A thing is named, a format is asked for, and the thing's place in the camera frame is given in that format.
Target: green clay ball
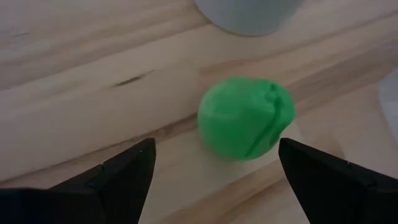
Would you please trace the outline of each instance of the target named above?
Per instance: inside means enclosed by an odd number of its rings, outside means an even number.
[[[255,159],[270,151],[295,116],[293,99],[269,80],[233,77],[203,97],[199,132],[205,144],[230,159]]]

